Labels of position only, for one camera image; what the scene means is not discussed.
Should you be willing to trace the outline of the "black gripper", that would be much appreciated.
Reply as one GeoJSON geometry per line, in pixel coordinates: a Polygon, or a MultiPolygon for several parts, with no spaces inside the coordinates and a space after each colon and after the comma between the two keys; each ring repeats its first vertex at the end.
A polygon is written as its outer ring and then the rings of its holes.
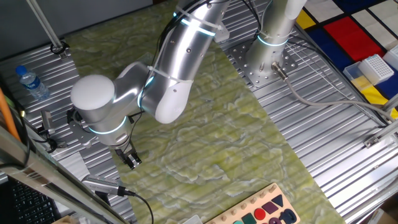
{"type": "Polygon", "coordinates": [[[141,164],[142,161],[136,153],[136,149],[131,141],[118,146],[115,149],[117,156],[120,160],[124,161],[124,163],[131,169],[135,169],[137,165],[141,164]]]}

